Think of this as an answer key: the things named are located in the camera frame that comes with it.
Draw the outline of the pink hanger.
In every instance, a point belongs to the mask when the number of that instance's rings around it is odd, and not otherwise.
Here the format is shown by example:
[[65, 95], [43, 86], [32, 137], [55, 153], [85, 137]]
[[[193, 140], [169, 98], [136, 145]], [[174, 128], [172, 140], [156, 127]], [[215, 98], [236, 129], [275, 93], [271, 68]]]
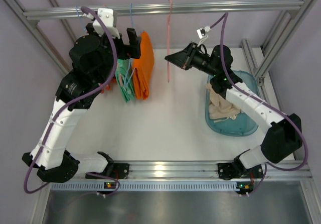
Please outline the pink hanger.
[[[167, 55], [170, 54], [170, 43], [171, 43], [171, 15], [172, 15], [172, 9], [173, 9], [173, 0], [169, 0], [170, 4], [170, 10], [169, 14], [167, 16]], [[167, 61], [167, 81], [170, 82], [171, 78], [171, 67], [170, 62]]]

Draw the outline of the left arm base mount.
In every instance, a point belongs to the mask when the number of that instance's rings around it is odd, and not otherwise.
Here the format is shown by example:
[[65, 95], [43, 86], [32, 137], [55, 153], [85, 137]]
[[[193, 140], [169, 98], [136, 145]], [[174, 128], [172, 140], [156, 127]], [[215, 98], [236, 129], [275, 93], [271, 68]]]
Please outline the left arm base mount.
[[129, 174], [128, 163], [108, 163], [103, 172], [89, 172], [85, 174], [86, 179], [105, 179], [110, 177], [113, 179], [126, 179]]

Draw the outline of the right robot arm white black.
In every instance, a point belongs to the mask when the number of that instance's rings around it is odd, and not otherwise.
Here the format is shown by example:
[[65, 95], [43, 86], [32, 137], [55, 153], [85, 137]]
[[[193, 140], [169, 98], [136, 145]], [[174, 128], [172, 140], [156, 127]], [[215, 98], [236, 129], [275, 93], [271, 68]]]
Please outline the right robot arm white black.
[[183, 70], [196, 68], [212, 78], [211, 89], [247, 114], [263, 131], [263, 142], [229, 164], [228, 170], [242, 176], [255, 166], [277, 164], [302, 147], [301, 119], [286, 115], [260, 99], [232, 70], [233, 57], [225, 45], [217, 45], [211, 54], [204, 46], [191, 42], [186, 48], [167, 55], [165, 60]]

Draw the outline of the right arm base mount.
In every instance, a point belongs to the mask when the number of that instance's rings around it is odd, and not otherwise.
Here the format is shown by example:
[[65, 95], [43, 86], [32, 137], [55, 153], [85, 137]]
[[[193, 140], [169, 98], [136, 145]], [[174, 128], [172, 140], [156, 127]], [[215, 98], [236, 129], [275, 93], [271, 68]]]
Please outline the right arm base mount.
[[218, 163], [218, 174], [220, 179], [231, 180], [238, 178], [249, 178], [250, 174], [241, 164], [234, 162]]

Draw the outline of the beige trousers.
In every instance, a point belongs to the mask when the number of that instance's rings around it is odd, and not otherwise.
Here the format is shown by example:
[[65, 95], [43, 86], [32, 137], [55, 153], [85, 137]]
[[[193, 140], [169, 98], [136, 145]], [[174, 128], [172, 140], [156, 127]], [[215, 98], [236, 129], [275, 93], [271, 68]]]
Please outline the beige trousers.
[[209, 94], [209, 118], [214, 123], [223, 122], [228, 119], [236, 120], [237, 116], [241, 114], [241, 110], [231, 102], [223, 99], [219, 94], [215, 93], [210, 83], [207, 83], [205, 88]]

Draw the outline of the orange trousers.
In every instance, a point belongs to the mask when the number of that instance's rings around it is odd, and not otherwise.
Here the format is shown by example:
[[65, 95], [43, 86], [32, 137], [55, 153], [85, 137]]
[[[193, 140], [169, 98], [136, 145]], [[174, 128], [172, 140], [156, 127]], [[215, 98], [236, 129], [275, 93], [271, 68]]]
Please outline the orange trousers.
[[146, 31], [141, 33], [141, 56], [133, 62], [133, 85], [136, 99], [146, 100], [149, 96], [149, 85], [155, 63], [153, 46]]

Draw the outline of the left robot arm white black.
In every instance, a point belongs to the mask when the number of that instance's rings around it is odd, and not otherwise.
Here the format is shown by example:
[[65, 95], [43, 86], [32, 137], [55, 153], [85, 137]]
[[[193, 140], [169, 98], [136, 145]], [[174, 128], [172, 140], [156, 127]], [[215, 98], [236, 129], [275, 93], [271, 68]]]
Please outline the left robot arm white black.
[[36, 168], [44, 182], [64, 183], [75, 175], [86, 178], [108, 176], [113, 159], [104, 152], [89, 156], [76, 156], [67, 151], [67, 143], [82, 116], [90, 109], [95, 97], [114, 77], [118, 60], [140, 57], [141, 37], [128, 28], [129, 43], [121, 37], [112, 37], [112, 48], [105, 33], [99, 34], [92, 23], [87, 24], [88, 34], [76, 40], [69, 51], [72, 70], [61, 80], [56, 91], [53, 110], [45, 131], [36, 148], [24, 153], [22, 160]]

